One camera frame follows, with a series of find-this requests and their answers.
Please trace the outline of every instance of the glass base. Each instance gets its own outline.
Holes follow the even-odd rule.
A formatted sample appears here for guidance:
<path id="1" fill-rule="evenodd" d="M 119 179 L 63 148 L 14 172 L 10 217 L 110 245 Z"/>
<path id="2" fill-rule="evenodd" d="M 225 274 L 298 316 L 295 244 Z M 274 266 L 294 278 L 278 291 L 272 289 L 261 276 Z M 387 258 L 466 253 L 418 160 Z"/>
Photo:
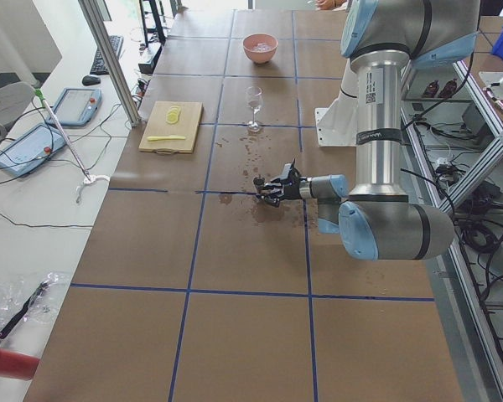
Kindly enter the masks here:
<path id="1" fill-rule="evenodd" d="M 250 132 L 259 132 L 262 129 L 262 126 L 257 121 L 249 121 L 247 127 Z"/>

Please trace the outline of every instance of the red cylinder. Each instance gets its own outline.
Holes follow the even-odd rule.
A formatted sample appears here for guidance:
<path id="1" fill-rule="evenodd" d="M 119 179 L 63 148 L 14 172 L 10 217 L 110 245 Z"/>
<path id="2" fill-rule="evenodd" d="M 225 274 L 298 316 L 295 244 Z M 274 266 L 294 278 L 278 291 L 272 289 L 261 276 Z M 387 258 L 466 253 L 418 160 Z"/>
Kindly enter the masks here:
<path id="1" fill-rule="evenodd" d="M 0 377 L 32 379 L 38 364 L 38 358 L 0 348 Z"/>

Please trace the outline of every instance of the person's hand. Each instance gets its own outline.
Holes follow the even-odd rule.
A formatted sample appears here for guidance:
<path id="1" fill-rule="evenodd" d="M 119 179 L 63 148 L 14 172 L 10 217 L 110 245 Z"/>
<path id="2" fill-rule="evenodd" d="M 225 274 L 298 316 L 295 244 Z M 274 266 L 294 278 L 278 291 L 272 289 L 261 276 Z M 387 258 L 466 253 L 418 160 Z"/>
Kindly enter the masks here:
<path id="1" fill-rule="evenodd" d="M 341 7 L 346 0 L 315 0 L 315 5 L 319 10 L 333 10 Z"/>

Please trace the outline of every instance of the black band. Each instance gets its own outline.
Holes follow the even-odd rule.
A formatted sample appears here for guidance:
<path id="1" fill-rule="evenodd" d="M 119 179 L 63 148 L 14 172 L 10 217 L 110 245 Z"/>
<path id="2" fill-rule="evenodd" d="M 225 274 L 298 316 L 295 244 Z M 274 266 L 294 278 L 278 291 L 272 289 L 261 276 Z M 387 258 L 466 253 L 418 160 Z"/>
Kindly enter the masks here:
<path id="1" fill-rule="evenodd" d="M 430 221 L 428 215 L 421 206 L 413 204 L 413 207 L 419 212 L 421 218 L 421 229 L 423 230 L 423 239 L 421 240 L 421 248 L 415 256 L 414 260 L 421 260 L 428 252 L 430 246 Z"/>
<path id="2" fill-rule="evenodd" d="M 345 92 L 345 90 L 343 89 L 343 87 L 342 87 L 342 86 L 341 86 L 341 93 L 342 93 L 344 96 L 348 96 L 349 98 L 352 98 L 352 99 L 358 99 L 358 97 L 357 97 L 357 96 L 353 96 L 353 95 L 351 95 L 351 94 L 347 94 L 347 93 Z"/>
<path id="3" fill-rule="evenodd" d="M 350 55 L 350 60 L 354 60 L 355 58 L 360 57 L 363 54 L 376 52 L 378 50 L 399 50 L 406 54 L 410 54 L 410 49 L 405 44 L 372 44 L 355 51 Z"/>
<path id="4" fill-rule="evenodd" d="M 408 196 L 404 195 L 386 195 L 386 194 L 356 194 L 350 195 L 349 201 L 370 201 L 370 202 L 386 202 L 386 203 L 407 203 Z"/>
<path id="5" fill-rule="evenodd" d="M 378 128 L 358 132 L 355 137 L 356 145 L 363 145 L 371 141 L 395 141 L 402 144 L 402 131 L 398 128 Z"/>
<path id="6" fill-rule="evenodd" d="M 428 33 L 430 32 L 430 24 L 433 21 L 433 6 L 430 0 L 422 0 L 424 11 L 423 29 L 421 30 L 421 35 L 419 36 L 419 41 L 416 44 L 416 48 L 410 53 L 410 59 L 415 59 L 419 56 L 419 52 L 427 42 Z"/>

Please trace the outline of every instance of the keyboard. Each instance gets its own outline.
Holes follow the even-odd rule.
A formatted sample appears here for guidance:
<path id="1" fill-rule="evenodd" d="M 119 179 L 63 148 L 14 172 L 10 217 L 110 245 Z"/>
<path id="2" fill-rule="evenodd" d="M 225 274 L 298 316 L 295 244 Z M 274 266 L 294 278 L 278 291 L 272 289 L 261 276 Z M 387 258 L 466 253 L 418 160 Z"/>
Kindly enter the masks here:
<path id="1" fill-rule="evenodd" d="M 110 35 L 110 43 L 116 52 L 116 56 L 119 58 L 119 54 L 121 53 L 121 47 L 123 46 L 123 37 L 119 35 Z M 104 64 L 104 60 L 102 59 L 102 54 L 99 49 L 95 52 L 95 57 L 93 58 L 93 64 L 91 65 L 90 74 L 93 75 L 107 75 L 108 68 L 106 64 Z"/>

